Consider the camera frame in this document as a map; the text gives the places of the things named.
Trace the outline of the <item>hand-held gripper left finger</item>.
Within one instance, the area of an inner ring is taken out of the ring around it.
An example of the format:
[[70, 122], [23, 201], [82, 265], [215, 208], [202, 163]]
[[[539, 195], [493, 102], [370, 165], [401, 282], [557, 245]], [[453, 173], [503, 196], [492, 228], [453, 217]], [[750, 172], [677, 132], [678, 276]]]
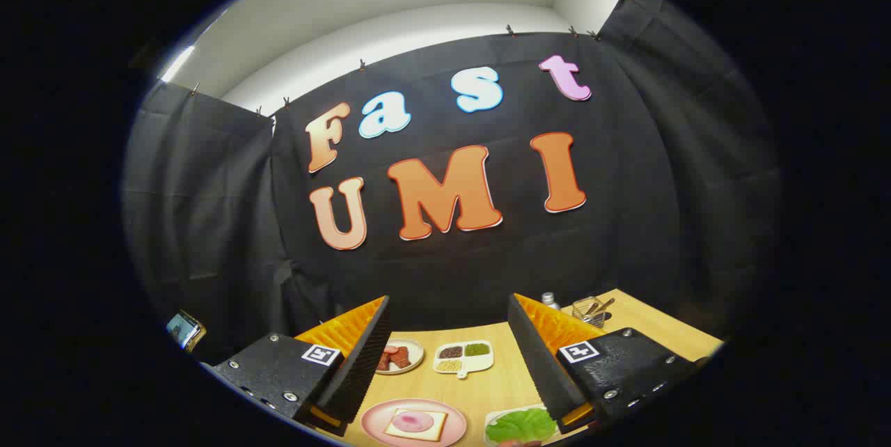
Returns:
[[388, 295], [298, 336], [270, 333], [208, 371], [261, 408], [343, 437], [391, 337]]

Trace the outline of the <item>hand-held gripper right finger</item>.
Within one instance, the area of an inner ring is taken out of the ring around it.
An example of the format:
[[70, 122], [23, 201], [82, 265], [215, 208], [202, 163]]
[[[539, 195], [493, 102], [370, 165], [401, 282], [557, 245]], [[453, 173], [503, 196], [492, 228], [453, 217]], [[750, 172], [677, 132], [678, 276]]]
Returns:
[[604, 428], [663, 397], [711, 355], [711, 337], [625, 292], [601, 327], [514, 294], [508, 324], [561, 433]]

